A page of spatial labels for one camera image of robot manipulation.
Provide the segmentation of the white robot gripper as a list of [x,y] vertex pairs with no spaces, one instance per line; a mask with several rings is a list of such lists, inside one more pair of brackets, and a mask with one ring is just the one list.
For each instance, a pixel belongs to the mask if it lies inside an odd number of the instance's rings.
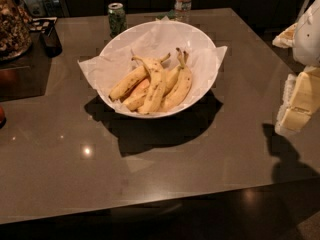
[[320,0],[310,5],[297,24],[277,35],[272,45],[293,47],[294,59],[306,66],[298,75],[288,75],[277,114],[275,132],[290,136],[300,132],[320,109]]

